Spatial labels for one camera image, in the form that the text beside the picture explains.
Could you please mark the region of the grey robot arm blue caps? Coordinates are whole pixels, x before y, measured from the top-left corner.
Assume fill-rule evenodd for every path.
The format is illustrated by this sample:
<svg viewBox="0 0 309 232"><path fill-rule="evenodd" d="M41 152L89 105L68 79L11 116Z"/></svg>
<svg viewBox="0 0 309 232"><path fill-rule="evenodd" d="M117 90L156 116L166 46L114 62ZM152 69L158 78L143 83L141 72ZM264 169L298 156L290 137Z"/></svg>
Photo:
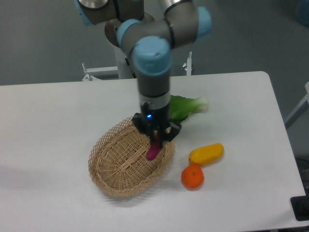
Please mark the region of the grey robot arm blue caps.
<svg viewBox="0 0 309 232"><path fill-rule="evenodd" d="M163 0L164 18L145 22L141 0L77 0L76 8L86 24L118 20L118 46L137 78L140 112L133 124L151 143L172 141L181 126L170 116L171 51L206 38L212 18L205 7L190 0Z"/></svg>

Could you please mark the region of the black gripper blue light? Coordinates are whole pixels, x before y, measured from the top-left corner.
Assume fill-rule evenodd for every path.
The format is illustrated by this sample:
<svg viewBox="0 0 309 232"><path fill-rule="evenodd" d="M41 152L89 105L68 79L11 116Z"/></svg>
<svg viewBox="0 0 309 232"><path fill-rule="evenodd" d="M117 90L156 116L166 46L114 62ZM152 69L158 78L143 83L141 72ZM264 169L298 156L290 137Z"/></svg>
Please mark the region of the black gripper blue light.
<svg viewBox="0 0 309 232"><path fill-rule="evenodd" d="M151 109L150 102L143 102L141 113L135 113L132 123L141 134L146 135L150 143L155 141L154 130L159 132L160 147L171 142L180 132L181 124L170 122L170 103L159 109Z"/></svg>

